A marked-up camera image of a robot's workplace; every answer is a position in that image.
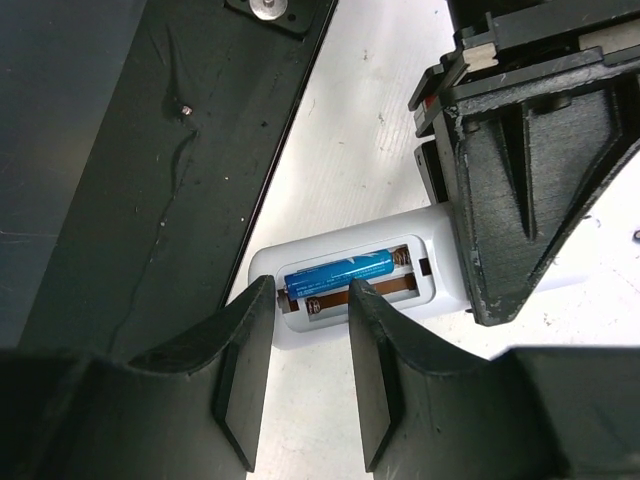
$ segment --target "white plastic casing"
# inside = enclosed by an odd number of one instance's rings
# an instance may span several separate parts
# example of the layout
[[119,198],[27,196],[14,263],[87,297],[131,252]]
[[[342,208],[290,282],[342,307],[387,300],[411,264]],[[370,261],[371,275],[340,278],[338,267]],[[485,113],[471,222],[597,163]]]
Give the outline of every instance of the white plastic casing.
[[[585,228],[585,223],[588,222],[582,222],[556,257],[538,291],[578,283],[588,276],[593,264],[589,261],[594,253],[589,242],[593,230]],[[285,275],[290,273],[403,245],[409,249],[412,264],[404,268],[407,273],[413,270],[418,288],[411,294],[407,291],[385,295],[396,309],[424,324],[429,318],[470,308],[448,203],[260,250],[249,266],[249,283],[261,275],[273,275],[276,288],[281,290]],[[419,260],[425,257],[432,272],[428,276],[422,275],[419,265]],[[394,274],[387,277],[403,273],[396,268]],[[369,281],[377,283],[385,279],[378,277]],[[310,321],[304,299],[298,300],[299,310],[290,313],[283,313],[275,298],[274,302],[273,344],[280,349],[301,348],[348,334],[346,305],[332,308]]]

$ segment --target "coil spring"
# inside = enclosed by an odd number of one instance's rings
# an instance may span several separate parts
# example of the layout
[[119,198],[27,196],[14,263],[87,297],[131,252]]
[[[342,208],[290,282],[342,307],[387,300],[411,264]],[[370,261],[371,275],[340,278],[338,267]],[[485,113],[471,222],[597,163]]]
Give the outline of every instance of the coil spring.
[[398,248],[391,254],[391,257],[393,258],[393,263],[396,265],[403,266],[411,264],[411,255],[409,255],[408,248]]
[[316,297],[307,298],[306,304],[309,315],[315,315],[316,313],[320,313],[320,310],[322,310],[320,300]]

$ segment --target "scratched white surface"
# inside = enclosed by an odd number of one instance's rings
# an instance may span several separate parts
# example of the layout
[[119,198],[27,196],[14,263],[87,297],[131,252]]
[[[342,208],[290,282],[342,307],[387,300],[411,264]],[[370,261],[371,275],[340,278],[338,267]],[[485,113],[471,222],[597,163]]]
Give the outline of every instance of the scratched white surface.
[[[267,195],[232,298],[261,248],[427,204],[407,101],[453,45],[444,0],[341,0]],[[594,208],[602,258],[586,284],[532,298],[510,325],[470,315],[430,328],[492,357],[518,344],[640,344],[640,228],[634,160]],[[252,480],[358,480],[364,473],[347,338],[273,350]]]

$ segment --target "battery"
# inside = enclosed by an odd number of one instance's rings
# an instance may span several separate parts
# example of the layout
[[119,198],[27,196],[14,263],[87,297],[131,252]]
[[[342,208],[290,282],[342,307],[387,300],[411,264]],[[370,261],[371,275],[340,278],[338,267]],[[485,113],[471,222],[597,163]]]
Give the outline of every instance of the battery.
[[393,260],[391,252],[379,250],[292,273],[284,277],[287,294],[296,300],[345,287],[354,278],[367,280],[387,275],[395,268]]

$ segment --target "battery compartment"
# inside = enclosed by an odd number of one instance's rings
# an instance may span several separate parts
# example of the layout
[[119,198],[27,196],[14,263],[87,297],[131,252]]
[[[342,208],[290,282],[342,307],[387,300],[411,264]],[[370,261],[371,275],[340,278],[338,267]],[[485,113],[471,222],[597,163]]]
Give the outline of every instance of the battery compartment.
[[423,242],[415,236],[403,238],[404,243],[400,243],[399,240],[396,239],[397,243],[384,242],[386,243],[384,246],[375,244],[368,248],[340,252],[323,257],[327,261],[315,259],[315,261],[304,262],[305,265],[300,265],[301,268],[288,266],[290,268],[279,272],[277,305],[289,328],[305,332],[347,322],[349,287],[345,286],[310,297],[291,300],[284,288],[285,275],[357,255],[366,255],[382,248],[394,256],[394,270],[387,275],[369,279],[369,284],[398,309],[428,303],[435,294],[435,287],[426,248]]

